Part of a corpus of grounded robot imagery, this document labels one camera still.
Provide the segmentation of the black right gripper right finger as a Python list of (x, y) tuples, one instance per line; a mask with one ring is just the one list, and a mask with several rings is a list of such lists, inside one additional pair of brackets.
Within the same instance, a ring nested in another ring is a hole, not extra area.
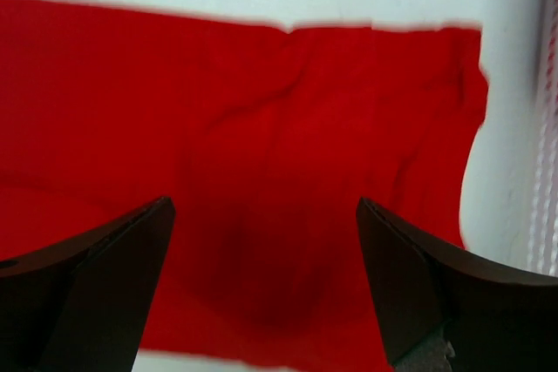
[(357, 228), (395, 370), (556, 370), (555, 277), (472, 254), (368, 199)]

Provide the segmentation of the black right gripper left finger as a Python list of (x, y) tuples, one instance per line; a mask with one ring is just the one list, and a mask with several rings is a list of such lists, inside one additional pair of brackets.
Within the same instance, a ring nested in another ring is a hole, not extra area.
[(1, 263), (3, 371), (130, 371), (174, 227), (158, 198)]

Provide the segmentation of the red t shirt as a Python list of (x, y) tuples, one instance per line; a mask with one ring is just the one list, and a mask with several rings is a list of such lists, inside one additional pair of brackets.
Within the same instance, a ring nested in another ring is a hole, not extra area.
[(1, 0), (1, 255), (166, 195), (144, 348), (386, 371), (355, 210), (367, 197), (461, 244), (480, 42)]

